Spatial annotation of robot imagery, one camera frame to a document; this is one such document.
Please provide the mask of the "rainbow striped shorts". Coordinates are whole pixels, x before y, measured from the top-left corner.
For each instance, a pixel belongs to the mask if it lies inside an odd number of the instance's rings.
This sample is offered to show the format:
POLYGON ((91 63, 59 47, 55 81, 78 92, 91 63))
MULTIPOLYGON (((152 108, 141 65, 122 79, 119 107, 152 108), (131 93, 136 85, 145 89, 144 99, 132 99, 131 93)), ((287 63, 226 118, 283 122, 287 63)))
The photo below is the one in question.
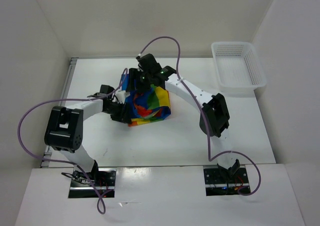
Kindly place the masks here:
MULTIPOLYGON (((126 91, 128 85, 128 73, 123 73, 120 78, 121 90, 126 91)), ((163 121, 171 115, 171 101, 169 92, 161 87, 151 86, 145 93, 129 92, 130 96, 126 99, 131 109, 132 123, 128 126, 139 126, 153 122, 163 121)))

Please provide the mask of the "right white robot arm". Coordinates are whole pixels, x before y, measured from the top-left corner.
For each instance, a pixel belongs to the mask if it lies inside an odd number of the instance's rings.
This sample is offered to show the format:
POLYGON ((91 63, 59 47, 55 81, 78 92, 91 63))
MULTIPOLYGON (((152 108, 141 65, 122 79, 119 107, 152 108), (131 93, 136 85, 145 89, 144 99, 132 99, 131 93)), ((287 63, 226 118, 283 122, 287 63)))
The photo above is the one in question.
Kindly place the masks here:
POLYGON ((230 156, 228 128, 230 114, 225 97, 217 93, 212 95, 183 79, 177 68, 161 67, 152 54, 138 55, 137 68, 129 70, 129 92, 145 94, 152 86, 167 90, 189 103, 200 113, 199 127, 208 137, 208 142, 219 149, 217 167, 219 177, 225 183, 230 183, 237 177, 240 168, 238 159, 230 156))

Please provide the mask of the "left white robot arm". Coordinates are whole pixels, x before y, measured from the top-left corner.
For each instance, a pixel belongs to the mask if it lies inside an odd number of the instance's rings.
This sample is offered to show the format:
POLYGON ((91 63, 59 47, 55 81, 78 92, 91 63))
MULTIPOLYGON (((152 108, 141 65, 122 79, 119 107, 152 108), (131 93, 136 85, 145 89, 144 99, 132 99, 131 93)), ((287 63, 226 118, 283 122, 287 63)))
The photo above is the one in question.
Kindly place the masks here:
POLYGON ((51 110, 44 142, 60 152, 73 163, 73 178, 89 186, 96 185, 102 177, 96 160, 91 158, 83 146, 84 121, 99 114, 109 114, 111 119, 131 123, 129 105, 130 93, 101 85, 99 92, 89 95, 85 101, 65 106, 54 106, 51 110))

